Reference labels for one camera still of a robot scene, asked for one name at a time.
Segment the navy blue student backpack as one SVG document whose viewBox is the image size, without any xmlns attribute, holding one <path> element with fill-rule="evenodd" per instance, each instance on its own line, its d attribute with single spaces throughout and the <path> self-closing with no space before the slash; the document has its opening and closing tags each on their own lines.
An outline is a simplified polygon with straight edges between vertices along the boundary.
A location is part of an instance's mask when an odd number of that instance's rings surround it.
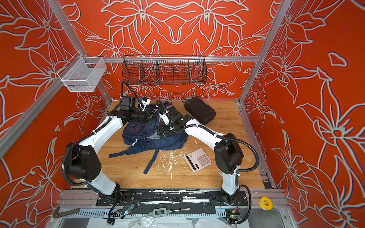
<svg viewBox="0 0 365 228">
<path fill-rule="evenodd" d="M 115 158 L 154 150 L 154 155 L 145 168 L 144 174 L 148 174 L 160 151 L 181 149 L 188 138 L 186 133 L 173 133 L 170 136 L 158 136 L 157 129 L 160 126 L 161 118 L 159 114 L 161 113 L 161 109 L 158 108 L 157 104 L 150 104 L 146 109 L 152 111 L 153 114 L 156 114 L 156 119 L 147 123 L 139 123 L 136 121 L 129 122 L 123 130 L 122 137 L 124 143 L 130 147 L 124 151 L 109 155 L 109 158 Z"/>
</svg>

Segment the pink white calculator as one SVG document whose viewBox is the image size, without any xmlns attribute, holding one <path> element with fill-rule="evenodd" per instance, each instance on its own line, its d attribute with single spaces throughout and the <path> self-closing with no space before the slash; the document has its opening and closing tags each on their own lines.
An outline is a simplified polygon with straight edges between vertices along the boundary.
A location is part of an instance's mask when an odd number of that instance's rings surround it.
<svg viewBox="0 0 365 228">
<path fill-rule="evenodd" d="M 202 148 L 185 155 L 184 158 L 194 173 L 212 164 L 212 161 Z"/>
</svg>

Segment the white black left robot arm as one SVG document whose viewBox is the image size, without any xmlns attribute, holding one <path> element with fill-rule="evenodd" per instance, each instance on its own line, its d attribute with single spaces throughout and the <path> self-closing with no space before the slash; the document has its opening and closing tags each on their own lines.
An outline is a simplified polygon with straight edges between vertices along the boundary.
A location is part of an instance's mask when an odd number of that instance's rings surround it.
<svg viewBox="0 0 365 228">
<path fill-rule="evenodd" d="M 122 201 L 120 185 L 110 180 L 102 171 L 98 152 L 119 129 L 129 122 L 147 123 L 156 119 L 150 111 L 114 109 L 107 112 L 106 119 L 89 135 L 65 148 L 61 164 L 62 175 L 71 186 L 85 185 L 100 197 L 117 203 Z"/>
</svg>

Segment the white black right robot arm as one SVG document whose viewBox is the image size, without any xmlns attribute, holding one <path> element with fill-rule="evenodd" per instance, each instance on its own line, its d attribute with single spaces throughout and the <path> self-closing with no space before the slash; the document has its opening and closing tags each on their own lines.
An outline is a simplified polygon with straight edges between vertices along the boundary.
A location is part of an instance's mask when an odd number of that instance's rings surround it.
<svg viewBox="0 0 365 228">
<path fill-rule="evenodd" d="M 239 194 L 239 174 L 252 172 L 258 168 L 257 151 L 247 142 L 237 139 L 233 134 L 226 135 L 213 131 L 190 115 L 183 116 L 173 108 L 159 115 L 162 125 L 158 127 L 160 137 L 177 133 L 186 133 L 205 143 L 214 151 L 215 162 L 222 172 L 221 198 L 227 205 L 233 205 Z M 255 164 L 250 168 L 241 168 L 244 158 L 240 144 L 250 149 L 255 158 Z"/>
</svg>

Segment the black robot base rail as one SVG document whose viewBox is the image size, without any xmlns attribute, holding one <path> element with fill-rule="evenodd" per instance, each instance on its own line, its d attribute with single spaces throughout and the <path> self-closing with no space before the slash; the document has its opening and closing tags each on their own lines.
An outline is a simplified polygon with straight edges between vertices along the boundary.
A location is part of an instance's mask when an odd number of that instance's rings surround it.
<svg viewBox="0 0 365 228">
<path fill-rule="evenodd" d="M 239 191 L 228 202 L 221 189 L 122 189 L 121 193 L 129 193 L 128 204 L 134 203 L 207 203 L 212 206 L 248 206 L 246 192 Z"/>
</svg>

